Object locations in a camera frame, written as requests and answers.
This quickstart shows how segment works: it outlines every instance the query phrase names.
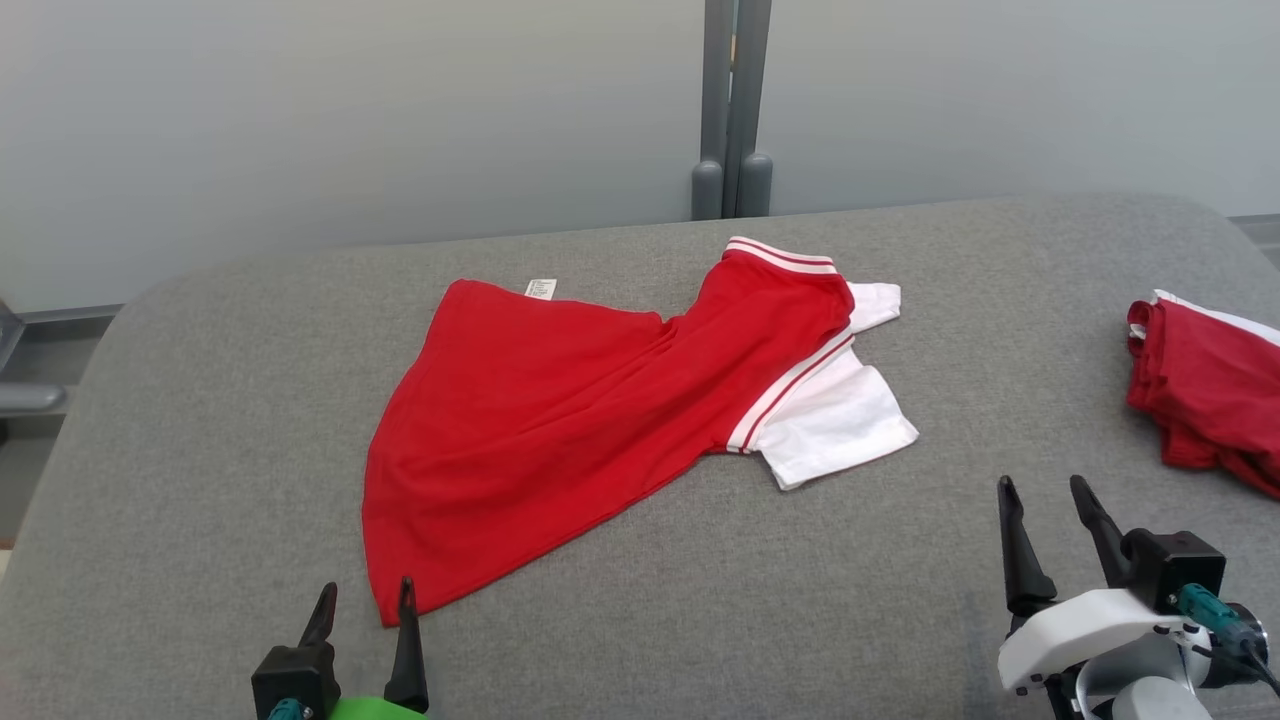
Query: clothing tag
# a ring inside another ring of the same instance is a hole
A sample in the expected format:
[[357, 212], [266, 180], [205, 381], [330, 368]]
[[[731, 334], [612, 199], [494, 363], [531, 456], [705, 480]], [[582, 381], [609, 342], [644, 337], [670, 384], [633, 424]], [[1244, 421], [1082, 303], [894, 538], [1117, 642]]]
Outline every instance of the clothing tag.
[[556, 278], [544, 281], [529, 281], [529, 287], [525, 288], [525, 295], [527, 295], [529, 297], [541, 297], [543, 300], [550, 300], [554, 292], [556, 292]]

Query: red stripe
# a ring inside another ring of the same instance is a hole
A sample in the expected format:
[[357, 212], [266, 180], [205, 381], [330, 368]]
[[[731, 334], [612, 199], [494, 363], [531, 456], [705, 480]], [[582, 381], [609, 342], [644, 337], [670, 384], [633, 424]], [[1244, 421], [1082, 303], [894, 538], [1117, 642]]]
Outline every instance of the red stripe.
[[781, 252], [777, 252], [777, 251], [774, 251], [774, 250], [772, 250], [769, 247], [764, 247], [763, 245], [756, 245], [755, 242], [746, 242], [745, 240], [731, 240], [731, 241], [728, 241], [730, 247], [727, 247], [726, 250], [732, 250], [732, 245], [735, 242], [739, 243], [739, 245], [746, 245], [748, 247], [754, 247], [754, 249], [759, 250], [760, 252], [768, 252], [769, 255], [773, 255], [778, 260], [786, 260], [787, 263], [799, 263], [801, 265], [827, 265], [827, 266], [835, 268], [835, 264], [832, 264], [831, 260], [797, 260], [795, 258], [787, 258], [786, 255], [782, 255]]
[[777, 405], [787, 395], [787, 392], [790, 392], [791, 388], [795, 387], [795, 384], [797, 382], [800, 382], [805, 375], [808, 375], [814, 368], [817, 368], [818, 365], [822, 365], [822, 363], [827, 357], [831, 357], [832, 355], [835, 355], [836, 352], [838, 352], [840, 350], [842, 350], [845, 347], [847, 347], [847, 345], [844, 341], [841, 341], [836, 347], [832, 347], [829, 351], [827, 351], [826, 355], [823, 355], [822, 357], [814, 360], [812, 365], [809, 365], [799, 375], [796, 375], [795, 378], [792, 378], [791, 382], [787, 383], [787, 387], [782, 388], [782, 392], [780, 392], [778, 396], [773, 398], [773, 402], [771, 402], [769, 406], [765, 407], [763, 413], [760, 413], [760, 416], [755, 419], [755, 423], [751, 423], [751, 429], [748, 430], [746, 438], [742, 439], [742, 450], [741, 450], [741, 452], [744, 455], [746, 454], [746, 448], [751, 446], [751, 436], [754, 436], [755, 430], [760, 427], [760, 420], [763, 420], [764, 416], [768, 415], [771, 410], [773, 410], [773, 406]]

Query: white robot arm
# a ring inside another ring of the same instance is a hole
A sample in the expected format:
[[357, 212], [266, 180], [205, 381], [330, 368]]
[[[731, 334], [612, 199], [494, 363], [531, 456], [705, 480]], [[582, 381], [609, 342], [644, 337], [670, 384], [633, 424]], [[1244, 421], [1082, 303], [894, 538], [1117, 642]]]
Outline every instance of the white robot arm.
[[[1039, 566], [1023, 505], [1000, 479], [1005, 596], [1014, 615], [997, 667], [1006, 691], [1043, 688], [1057, 720], [1212, 720], [1197, 688], [1266, 682], [1267, 638], [1243, 606], [1221, 602], [1226, 559], [1189, 532], [1121, 537], [1084, 478], [1071, 477], [1080, 521], [1107, 579], [1056, 602]], [[1111, 696], [1097, 702], [1094, 698]]]

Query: white partition panel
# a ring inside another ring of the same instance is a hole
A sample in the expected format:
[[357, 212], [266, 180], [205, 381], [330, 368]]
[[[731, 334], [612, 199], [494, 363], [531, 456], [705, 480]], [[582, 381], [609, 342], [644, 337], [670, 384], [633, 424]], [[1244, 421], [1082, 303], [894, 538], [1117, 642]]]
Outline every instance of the white partition panel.
[[0, 297], [689, 218], [703, 3], [0, 4]]
[[1014, 192], [1280, 213], [1280, 3], [776, 0], [773, 214]]

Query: gray table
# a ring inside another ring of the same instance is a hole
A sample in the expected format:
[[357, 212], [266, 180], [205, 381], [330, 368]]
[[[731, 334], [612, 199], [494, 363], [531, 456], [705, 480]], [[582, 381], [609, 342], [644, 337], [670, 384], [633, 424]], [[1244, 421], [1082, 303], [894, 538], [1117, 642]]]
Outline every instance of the gray table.
[[[585, 537], [421, 621], [433, 717], [1047, 717], [1005, 696], [995, 482], [1064, 596], [1100, 587], [1066, 479], [1124, 527], [1225, 551], [1280, 626], [1280, 503], [1158, 462], [1125, 409], [1124, 314], [1153, 287], [1280, 325], [1280, 274], [1176, 199], [1101, 195], [264, 258], [168, 282], [102, 340], [0, 584], [0, 717], [250, 717], [248, 675], [326, 580], [347, 694], [396, 633], [365, 578], [365, 452], [445, 284], [680, 313], [735, 233], [902, 286], [858, 341], [922, 437], [780, 493], [708, 457]], [[1261, 687], [1207, 692], [1275, 717]]]

